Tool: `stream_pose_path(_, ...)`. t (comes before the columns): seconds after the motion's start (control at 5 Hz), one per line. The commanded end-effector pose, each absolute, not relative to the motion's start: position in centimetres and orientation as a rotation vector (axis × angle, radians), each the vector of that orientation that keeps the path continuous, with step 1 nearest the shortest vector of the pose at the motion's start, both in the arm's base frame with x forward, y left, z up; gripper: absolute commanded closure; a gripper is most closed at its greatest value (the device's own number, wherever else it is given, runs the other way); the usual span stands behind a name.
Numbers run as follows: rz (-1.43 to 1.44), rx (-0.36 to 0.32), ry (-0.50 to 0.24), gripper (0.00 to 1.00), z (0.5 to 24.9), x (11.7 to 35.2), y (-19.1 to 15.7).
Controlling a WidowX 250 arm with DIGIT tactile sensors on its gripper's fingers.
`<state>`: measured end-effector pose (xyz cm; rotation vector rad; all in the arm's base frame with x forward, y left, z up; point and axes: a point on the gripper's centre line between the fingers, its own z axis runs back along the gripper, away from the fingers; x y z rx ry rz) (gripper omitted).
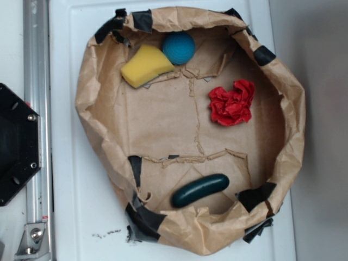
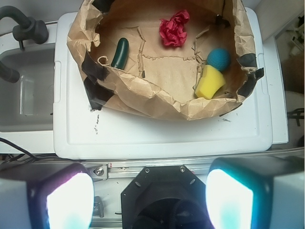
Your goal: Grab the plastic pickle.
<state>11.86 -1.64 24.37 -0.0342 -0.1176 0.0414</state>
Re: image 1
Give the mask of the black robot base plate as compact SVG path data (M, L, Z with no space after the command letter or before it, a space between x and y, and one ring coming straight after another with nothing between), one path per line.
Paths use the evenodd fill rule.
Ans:
M1 84L1 206L6 206L41 169L40 116Z

